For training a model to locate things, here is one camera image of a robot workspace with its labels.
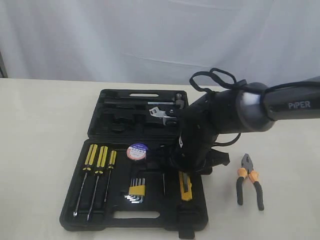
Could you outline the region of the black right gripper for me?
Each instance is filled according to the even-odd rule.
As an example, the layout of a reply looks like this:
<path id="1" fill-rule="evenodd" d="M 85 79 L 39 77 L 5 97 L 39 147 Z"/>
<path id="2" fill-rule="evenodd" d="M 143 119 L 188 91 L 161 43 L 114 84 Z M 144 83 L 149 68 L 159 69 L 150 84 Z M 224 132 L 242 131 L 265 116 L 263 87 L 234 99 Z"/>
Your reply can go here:
<path id="1" fill-rule="evenodd" d="M 210 175 L 213 167 L 227 166 L 227 152 L 212 149 L 217 139 L 212 129 L 182 131 L 173 144 L 161 148 L 161 165 L 181 172 Z"/>

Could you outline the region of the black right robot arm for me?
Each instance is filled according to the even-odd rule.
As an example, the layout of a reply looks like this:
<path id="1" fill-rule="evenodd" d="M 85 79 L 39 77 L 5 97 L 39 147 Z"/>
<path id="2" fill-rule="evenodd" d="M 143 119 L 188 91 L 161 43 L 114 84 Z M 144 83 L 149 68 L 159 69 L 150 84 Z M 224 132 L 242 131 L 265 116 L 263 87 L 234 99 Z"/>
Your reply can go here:
<path id="1" fill-rule="evenodd" d="M 228 153 L 213 149 L 218 135 L 265 132 L 279 120 L 320 117 L 319 77 L 278 89 L 258 82 L 241 85 L 243 90 L 210 91 L 181 111 L 180 134 L 165 151 L 170 167 L 209 175 L 230 162 Z"/>

